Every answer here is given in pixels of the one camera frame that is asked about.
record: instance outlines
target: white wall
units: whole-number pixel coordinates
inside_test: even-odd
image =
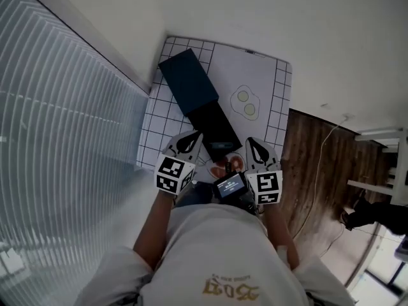
[[[127,60],[137,75],[152,81],[164,41],[155,0],[68,0]]]
[[[408,0],[157,2],[172,34],[292,63],[292,108],[332,122],[351,113],[353,130],[408,125]]]

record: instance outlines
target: grid paper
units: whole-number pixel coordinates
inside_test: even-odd
[[[191,48],[208,74],[214,47],[213,42],[170,37],[163,46],[159,62]],[[268,126],[265,128],[265,141],[275,149],[280,159],[288,122],[292,67],[290,63],[281,60],[277,60],[276,65],[276,69],[271,69],[275,72],[275,82],[270,88],[273,89],[273,98],[270,102]],[[154,170],[158,155],[166,147],[170,138],[190,130],[193,130],[193,126],[189,119],[183,116],[161,70],[157,67],[146,107],[136,164],[142,168]]]

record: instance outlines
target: egg drawing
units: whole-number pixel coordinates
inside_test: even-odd
[[[231,95],[231,107],[236,113],[243,115],[248,120],[256,120],[259,116],[261,100],[252,93],[246,85],[241,85]]]

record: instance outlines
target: black box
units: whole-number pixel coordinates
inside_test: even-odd
[[[189,112],[218,101],[218,93],[191,49],[159,64],[181,112]]]
[[[207,103],[187,116],[195,130],[203,133],[204,147],[214,162],[242,146],[217,101]]]

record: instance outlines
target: black and white marker cube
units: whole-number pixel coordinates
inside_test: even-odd
[[[268,171],[246,175],[248,189],[255,204],[279,203],[282,194],[282,171]]]
[[[154,185],[162,191],[178,195],[192,181],[194,163],[159,154],[154,169]]]

